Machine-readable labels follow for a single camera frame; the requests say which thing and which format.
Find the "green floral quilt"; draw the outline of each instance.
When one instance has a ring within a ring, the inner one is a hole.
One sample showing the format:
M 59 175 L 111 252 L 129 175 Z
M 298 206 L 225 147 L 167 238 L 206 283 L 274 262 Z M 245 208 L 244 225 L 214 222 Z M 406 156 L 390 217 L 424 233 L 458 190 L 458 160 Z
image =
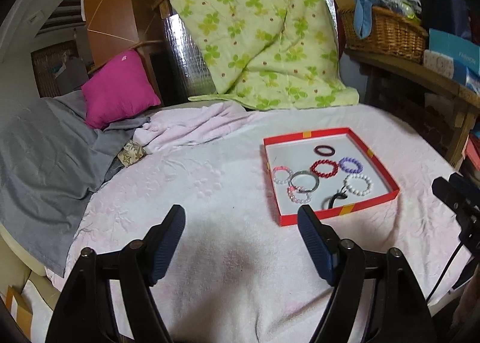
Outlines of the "green floral quilt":
M 203 55 L 218 94 L 259 109 L 358 103 L 338 74 L 325 0 L 170 0 Z

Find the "wicker storage box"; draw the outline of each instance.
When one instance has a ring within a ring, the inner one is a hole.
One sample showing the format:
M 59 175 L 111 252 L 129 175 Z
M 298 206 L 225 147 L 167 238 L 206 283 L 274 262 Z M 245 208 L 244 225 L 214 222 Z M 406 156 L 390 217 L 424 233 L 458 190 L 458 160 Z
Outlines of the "wicker storage box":
M 339 9 L 338 12 L 345 28 L 348 48 L 422 62 L 428 33 L 410 19 L 383 7 L 374 6 L 371 10 L 370 36 L 361 40 L 353 28 L 355 8 Z

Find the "dark red bracelet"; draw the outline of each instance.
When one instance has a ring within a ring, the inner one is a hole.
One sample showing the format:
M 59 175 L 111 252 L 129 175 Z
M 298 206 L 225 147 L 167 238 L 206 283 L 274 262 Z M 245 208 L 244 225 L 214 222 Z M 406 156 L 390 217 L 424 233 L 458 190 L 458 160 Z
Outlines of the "dark red bracelet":
M 320 164 L 330 164 L 331 166 L 333 166 L 333 170 L 330 173 L 320 173 L 316 170 L 317 166 L 319 166 Z M 330 178 L 331 176 L 334 176 L 338 173 L 338 164 L 333 160 L 322 159 L 312 164 L 310 170 L 311 172 L 317 174 L 320 178 Z
M 329 151 L 327 152 L 321 151 L 321 149 L 324 149 L 324 148 L 326 148 Z M 335 155 L 335 148 L 331 147 L 330 145 L 317 145 L 314 149 L 314 152 L 320 156 L 333 156 Z

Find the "purple beaded bracelet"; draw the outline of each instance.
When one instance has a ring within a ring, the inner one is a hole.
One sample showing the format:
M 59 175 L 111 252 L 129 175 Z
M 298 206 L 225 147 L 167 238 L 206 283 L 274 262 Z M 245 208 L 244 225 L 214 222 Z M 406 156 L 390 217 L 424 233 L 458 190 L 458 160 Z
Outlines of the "purple beaded bracelet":
M 356 164 L 357 168 L 348 168 L 345 166 L 346 162 Z M 338 165 L 343 171 L 349 174 L 360 174 L 363 171 L 362 164 L 355 158 L 343 158 L 338 162 Z

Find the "blue gripper pad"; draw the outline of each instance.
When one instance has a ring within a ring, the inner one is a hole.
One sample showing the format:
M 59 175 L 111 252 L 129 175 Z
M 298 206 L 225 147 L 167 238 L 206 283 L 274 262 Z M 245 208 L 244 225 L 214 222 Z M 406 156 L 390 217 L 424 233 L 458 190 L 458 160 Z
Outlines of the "blue gripper pad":
M 332 253 L 329 249 L 326 243 L 328 239 L 325 238 L 326 235 L 324 232 L 328 233 L 327 228 L 329 228 L 335 237 L 337 237 L 337 234 L 335 234 L 334 230 L 328 225 L 321 224 L 308 205 L 303 205 L 298 209 L 297 220 L 298 230 L 307 247 L 311 260 L 314 262 L 313 264 L 317 269 L 318 275 L 326 280 L 330 286 L 334 286 L 337 278 L 335 268 L 339 264 L 339 257 L 338 254 Z
M 167 227 L 153 254 L 153 268 L 149 274 L 149 280 L 152 286 L 155 285 L 159 279 L 165 277 L 184 228 L 185 211 L 183 208 L 180 208 L 174 213 L 171 223 Z

